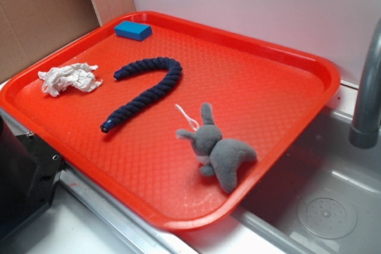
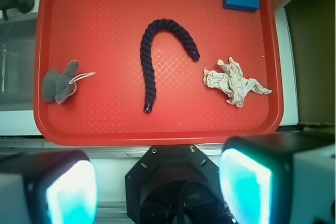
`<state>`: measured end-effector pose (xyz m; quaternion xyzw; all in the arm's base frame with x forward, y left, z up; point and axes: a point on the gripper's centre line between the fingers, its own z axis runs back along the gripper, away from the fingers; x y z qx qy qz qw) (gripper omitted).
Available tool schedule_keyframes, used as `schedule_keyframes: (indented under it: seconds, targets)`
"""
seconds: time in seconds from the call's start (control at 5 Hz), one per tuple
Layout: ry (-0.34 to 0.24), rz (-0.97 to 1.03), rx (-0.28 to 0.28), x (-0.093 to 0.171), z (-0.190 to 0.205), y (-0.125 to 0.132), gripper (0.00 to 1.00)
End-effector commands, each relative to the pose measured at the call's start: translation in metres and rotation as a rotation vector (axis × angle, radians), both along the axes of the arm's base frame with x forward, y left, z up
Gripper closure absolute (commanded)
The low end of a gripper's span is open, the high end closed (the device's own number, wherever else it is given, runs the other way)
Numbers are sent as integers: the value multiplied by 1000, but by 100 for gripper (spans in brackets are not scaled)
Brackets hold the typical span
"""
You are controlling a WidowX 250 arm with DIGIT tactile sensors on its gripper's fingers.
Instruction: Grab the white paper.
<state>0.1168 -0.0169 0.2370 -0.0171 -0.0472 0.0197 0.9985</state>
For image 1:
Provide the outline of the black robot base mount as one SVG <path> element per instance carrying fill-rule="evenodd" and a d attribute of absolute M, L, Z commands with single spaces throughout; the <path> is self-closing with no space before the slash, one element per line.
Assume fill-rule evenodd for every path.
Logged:
<path fill-rule="evenodd" d="M 62 165 L 38 135 L 15 135 L 1 119 L 1 241 L 50 208 Z"/>

